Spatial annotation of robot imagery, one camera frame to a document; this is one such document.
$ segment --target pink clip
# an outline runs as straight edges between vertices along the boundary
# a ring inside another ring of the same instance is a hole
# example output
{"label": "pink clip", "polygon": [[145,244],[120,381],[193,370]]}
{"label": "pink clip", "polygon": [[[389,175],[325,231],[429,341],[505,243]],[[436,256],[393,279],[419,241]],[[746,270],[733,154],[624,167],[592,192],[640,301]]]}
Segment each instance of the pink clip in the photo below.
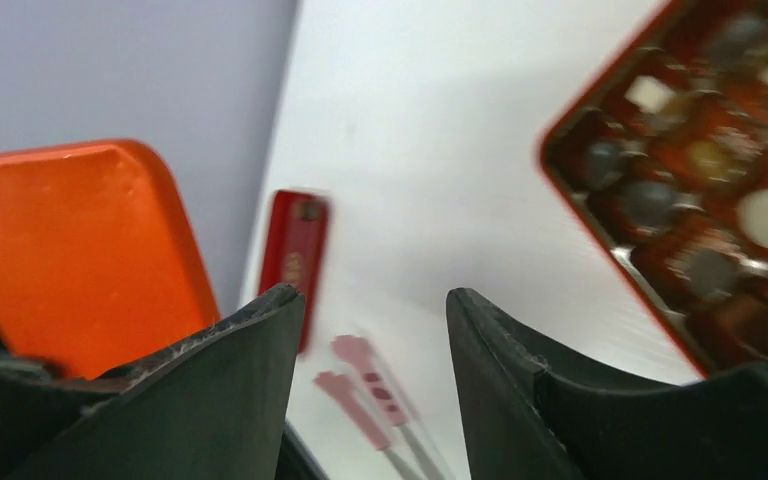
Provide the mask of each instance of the pink clip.
{"label": "pink clip", "polygon": [[374,352],[367,339],[353,335],[341,335],[331,342],[331,350],[338,358],[351,365],[358,372],[367,390],[391,425],[399,426],[407,423],[407,415],[396,403],[396,398],[384,384],[384,379],[381,378],[372,363]]}
{"label": "pink clip", "polygon": [[321,372],[313,383],[337,401],[340,408],[355,422],[376,450],[390,448],[390,439],[352,395],[354,387],[348,376],[330,371]]}

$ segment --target round button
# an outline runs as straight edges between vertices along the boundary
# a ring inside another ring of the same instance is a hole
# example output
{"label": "round button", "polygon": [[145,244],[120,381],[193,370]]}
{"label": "round button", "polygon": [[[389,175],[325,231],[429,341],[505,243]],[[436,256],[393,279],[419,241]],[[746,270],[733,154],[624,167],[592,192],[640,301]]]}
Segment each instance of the round button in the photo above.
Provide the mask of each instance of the round button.
{"label": "round button", "polygon": [[691,167],[709,181],[727,181],[734,168],[734,161],[723,148],[708,140],[690,144],[687,147],[687,156]]}
{"label": "round button", "polygon": [[684,274],[690,293],[710,298],[731,290],[737,282],[740,266],[724,253],[705,249],[693,256]]}
{"label": "round button", "polygon": [[618,178],[625,159],[623,148],[612,140],[599,140],[587,148],[584,181],[591,189],[599,189]]}
{"label": "round button", "polygon": [[641,181],[628,185],[623,192],[623,209],[632,222],[642,227],[659,228],[673,215],[676,191],[662,182]]}

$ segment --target gray disc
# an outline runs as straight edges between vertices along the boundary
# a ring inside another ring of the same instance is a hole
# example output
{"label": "gray disc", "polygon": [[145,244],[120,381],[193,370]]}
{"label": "gray disc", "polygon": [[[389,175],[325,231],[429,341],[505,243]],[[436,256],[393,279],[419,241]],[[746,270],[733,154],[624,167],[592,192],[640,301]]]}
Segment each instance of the gray disc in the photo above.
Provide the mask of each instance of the gray disc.
{"label": "gray disc", "polygon": [[690,260],[687,270],[687,288],[700,298],[708,298],[719,292],[728,292],[740,274],[738,264],[727,255],[702,250]]}
{"label": "gray disc", "polygon": [[666,183],[635,182],[623,192],[623,209],[634,223],[658,228],[669,223],[676,197],[676,191]]}
{"label": "gray disc", "polygon": [[622,146],[612,140],[599,140],[587,147],[584,181],[592,189],[604,187],[613,176],[619,176],[625,159]]}
{"label": "gray disc", "polygon": [[740,63],[743,54],[768,36],[768,21],[760,15],[747,13],[729,23],[705,49],[711,64],[728,69]]}

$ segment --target white table surface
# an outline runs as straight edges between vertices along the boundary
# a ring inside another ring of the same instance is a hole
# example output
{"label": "white table surface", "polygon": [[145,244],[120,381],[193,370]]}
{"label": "white table surface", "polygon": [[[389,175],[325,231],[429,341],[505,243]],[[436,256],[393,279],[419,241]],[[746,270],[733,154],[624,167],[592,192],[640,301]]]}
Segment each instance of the white table surface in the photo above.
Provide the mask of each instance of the white table surface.
{"label": "white table surface", "polygon": [[338,366],[330,339],[358,331],[469,478],[444,317],[455,287],[605,363],[698,378],[536,168],[543,131],[658,3],[303,3],[241,301],[257,288],[272,192],[327,192],[288,418],[333,480],[398,478],[311,383]]}

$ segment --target gray wall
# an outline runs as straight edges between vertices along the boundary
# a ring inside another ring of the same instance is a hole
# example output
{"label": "gray wall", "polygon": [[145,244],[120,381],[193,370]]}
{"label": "gray wall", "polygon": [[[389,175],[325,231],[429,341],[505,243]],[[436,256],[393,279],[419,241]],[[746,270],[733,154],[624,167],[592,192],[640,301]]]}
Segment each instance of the gray wall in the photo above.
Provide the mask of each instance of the gray wall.
{"label": "gray wall", "polygon": [[0,1],[0,151],[133,137],[237,306],[295,0]]}

